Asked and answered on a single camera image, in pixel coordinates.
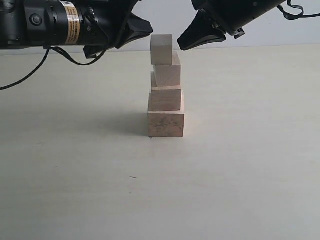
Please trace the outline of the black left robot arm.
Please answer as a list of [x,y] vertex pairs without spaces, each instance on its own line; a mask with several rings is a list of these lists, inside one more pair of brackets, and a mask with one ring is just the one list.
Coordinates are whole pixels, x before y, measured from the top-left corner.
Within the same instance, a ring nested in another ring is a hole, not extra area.
[[136,0],[2,0],[0,48],[82,46],[87,59],[150,36]]

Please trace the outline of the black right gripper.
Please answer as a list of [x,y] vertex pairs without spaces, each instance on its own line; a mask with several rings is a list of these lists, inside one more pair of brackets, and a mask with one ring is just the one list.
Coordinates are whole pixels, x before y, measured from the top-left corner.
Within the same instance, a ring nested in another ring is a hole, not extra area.
[[177,42],[182,51],[245,35],[243,27],[276,8],[282,0],[193,0],[197,12]]

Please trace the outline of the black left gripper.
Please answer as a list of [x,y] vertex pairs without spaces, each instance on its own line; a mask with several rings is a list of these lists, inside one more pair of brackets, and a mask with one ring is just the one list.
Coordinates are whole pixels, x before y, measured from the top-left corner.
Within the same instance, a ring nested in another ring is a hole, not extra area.
[[27,45],[120,49],[153,33],[135,0],[25,0]]

